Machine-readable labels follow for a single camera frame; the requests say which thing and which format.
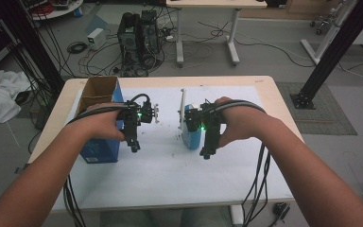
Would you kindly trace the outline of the blue and white bottle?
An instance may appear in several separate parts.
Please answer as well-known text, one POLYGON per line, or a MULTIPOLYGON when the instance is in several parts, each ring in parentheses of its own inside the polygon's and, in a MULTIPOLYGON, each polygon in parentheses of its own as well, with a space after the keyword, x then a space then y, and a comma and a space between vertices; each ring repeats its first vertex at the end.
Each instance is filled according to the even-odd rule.
POLYGON ((198 109, 199 106, 197 104, 188 104, 181 109, 181 138, 184 145, 191 150, 197 149, 200 145, 201 129, 199 126, 196 126, 190 131, 189 129, 194 124, 188 120, 188 117, 190 116, 190 111, 197 111, 198 109))

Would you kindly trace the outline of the black computer tower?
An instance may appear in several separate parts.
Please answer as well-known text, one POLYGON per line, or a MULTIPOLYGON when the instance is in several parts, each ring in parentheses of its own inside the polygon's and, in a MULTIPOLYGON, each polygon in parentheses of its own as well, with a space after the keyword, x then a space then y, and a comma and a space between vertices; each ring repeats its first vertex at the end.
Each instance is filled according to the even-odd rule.
POLYGON ((122 77, 135 77, 136 66, 141 59, 141 38, 139 33, 139 15, 125 12, 117 30, 117 38, 122 53, 122 77))
POLYGON ((160 53, 159 30, 157 25, 157 11, 143 10, 140 17, 143 29, 144 43, 147 52, 151 54, 160 53))

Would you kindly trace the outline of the round white table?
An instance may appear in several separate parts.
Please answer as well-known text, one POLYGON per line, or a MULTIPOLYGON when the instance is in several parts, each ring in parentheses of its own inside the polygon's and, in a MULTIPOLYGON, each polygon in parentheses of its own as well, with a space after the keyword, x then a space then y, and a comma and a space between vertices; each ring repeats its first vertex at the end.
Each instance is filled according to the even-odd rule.
POLYGON ((27 11, 34 21, 57 18, 79 9, 83 0, 43 0, 27 11))

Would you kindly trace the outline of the blue cardboard box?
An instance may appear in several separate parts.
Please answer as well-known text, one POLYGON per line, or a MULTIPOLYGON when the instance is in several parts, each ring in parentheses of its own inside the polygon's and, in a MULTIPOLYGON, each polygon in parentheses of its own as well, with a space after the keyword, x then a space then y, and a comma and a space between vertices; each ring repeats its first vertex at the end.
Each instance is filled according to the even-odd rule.
MULTIPOLYGON (((76 114, 88 107, 106 102, 123 102, 120 83, 116 76, 91 77, 80 92, 76 114)), ((114 139, 91 139, 80 152, 87 164, 116 163, 120 142, 114 139)))

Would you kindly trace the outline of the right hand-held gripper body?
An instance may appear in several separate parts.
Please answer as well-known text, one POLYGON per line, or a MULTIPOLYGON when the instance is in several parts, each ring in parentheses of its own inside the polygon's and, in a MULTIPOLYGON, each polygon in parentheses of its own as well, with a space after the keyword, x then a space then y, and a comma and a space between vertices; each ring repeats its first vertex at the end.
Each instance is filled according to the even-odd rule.
POLYGON ((208 131, 212 126, 220 127, 224 122, 218 105, 205 99, 203 103, 187 103, 187 89, 181 89, 181 105, 178 110, 179 129, 187 132, 208 131))

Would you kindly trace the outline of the white paper sheet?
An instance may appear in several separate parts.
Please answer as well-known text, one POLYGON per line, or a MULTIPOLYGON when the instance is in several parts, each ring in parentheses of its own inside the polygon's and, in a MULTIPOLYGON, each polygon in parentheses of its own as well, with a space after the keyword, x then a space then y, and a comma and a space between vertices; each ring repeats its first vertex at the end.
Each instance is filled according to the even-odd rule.
POLYGON ((221 96, 257 105, 264 101, 252 86, 124 88, 130 99, 147 94, 159 107, 159 120, 138 129, 140 150, 119 148, 118 160, 88 164, 78 158, 71 181, 78 206, 85 210, 148 207, 183 207, 198 204, 240 203, 252 182, 266 183, 269 200, 288 200, 292 194, 279 168, 258 170, 261 143, 255 138, 235 141, 204 159, 182 141, 178 111, 182 103, 213 102, 221 96))

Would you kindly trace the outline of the white table leg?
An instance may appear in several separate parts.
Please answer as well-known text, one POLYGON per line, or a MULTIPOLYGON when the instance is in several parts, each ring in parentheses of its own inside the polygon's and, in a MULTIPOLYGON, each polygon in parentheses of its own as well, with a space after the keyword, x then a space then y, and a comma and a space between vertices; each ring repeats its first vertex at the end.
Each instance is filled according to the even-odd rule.
POLYGON ((241 227, 244 222, 243 209, 240 205, 231 205, 230 213, 233 226, 241 227))

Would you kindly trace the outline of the person's right hand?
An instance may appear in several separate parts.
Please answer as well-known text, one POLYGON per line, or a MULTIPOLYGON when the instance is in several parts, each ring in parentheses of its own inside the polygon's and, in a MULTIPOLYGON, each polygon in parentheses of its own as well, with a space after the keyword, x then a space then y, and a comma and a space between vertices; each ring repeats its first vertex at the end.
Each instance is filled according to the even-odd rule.
POLYGON ((221 112, 226 130, 220 135, 218 146, 223 148, 233 141, 249 138, 262 139, 269 115, 252 107, 236 106, 221 112))

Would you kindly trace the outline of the grey floor mat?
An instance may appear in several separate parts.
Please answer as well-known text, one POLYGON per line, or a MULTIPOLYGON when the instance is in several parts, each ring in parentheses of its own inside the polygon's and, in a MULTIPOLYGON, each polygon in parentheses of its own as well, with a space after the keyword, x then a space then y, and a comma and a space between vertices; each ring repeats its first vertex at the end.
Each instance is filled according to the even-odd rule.
POLYGON ((276 85, 301 134, 357 135, 326 84, 312 100, 313 106, 305 109, 297 109, 291 98, 303 87, 301 82, 277 82, 276 85))

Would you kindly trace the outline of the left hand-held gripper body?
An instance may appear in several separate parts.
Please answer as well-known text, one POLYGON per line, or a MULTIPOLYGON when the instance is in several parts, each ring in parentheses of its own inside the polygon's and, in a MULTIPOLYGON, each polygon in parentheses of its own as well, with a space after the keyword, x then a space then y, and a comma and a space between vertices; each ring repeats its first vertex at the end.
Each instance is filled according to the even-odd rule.
POLYGON ((156 123, 158 120, 158 105, 144 101, 142 105, 128 101, 126 107, 120 112, 118 119, 123 121, 123 131, 135 131, 142 123, 156 123))

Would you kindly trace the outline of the person's left hand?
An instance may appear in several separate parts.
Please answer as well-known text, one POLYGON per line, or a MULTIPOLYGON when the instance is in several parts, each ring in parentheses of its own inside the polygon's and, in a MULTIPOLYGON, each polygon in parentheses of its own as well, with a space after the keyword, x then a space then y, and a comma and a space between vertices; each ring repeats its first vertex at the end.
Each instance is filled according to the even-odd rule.
POLYGON ((81 138, 115 139, 124 141, 125 135, 116 127, 120 104, 115 102, 95 104, 87 108, 88 116, 68 124, 81 138))

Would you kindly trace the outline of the white metal stand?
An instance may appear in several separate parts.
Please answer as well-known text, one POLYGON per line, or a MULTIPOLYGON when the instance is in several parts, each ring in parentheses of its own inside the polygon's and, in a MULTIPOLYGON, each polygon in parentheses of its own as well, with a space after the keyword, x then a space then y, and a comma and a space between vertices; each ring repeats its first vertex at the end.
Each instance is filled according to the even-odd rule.
POLYGON ((329 26, 329 29, 317 49, 314 49, 307 40, 301 40, 301 45, 314 64, 318 64, 320 62, 321 57, 336 37, 355 4, 356 0, 338 0, 337 5, 330 9, 326 17, 320 16, 321 24, 318 27, 317 32, 321 34, 322 30, 326 26, 329 26))

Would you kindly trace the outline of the wooden desk with white legs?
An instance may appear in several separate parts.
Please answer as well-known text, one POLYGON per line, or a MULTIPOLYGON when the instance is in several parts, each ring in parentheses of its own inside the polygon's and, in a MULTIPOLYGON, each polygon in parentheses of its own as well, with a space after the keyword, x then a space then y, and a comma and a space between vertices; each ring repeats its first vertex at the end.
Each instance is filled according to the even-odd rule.
POLYGON ((177 10, 177 41, 176 41, 176 63, 179 67, 184 64, 182 19, 183 15, 190 12, 204 12, 204 15, 221 13, 223 10, 230 10, 232 27, 230 35, 226 37, 226 44, 232 58, 233 65, 238 65, 240 59, 234 44, 234 35, 238 25, 238 18, 242 9, 265 9, 268 4, 265 0, 166 0, 168 7, 177 10))

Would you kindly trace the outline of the black plug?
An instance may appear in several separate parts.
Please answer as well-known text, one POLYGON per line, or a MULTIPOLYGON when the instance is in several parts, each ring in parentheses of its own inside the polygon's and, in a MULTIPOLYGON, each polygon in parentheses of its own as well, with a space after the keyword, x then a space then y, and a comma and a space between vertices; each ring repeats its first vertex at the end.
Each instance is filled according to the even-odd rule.
POLYGON ((289 202, 277 202, 273 206, 273 214, 276 216, 276 221, 284 220, 290 210, 289 202))

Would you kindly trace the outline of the black metal frame post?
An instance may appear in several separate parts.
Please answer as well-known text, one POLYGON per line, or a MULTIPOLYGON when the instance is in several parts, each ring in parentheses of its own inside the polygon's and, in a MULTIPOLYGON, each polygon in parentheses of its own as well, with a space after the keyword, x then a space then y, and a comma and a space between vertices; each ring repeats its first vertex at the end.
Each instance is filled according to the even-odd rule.
POLYGON ((0 0, 0 9, 4 22, 26 48, 29 56, 42 73, 49 90, 53 95, 58 96, 64 86, 64 81, 46 52, 21 1, 0 0))
POLYGON ((362 29, 363 0, 358 0, 302 89, 290 95, 296 109, 314 109, 313 98, 362 29))

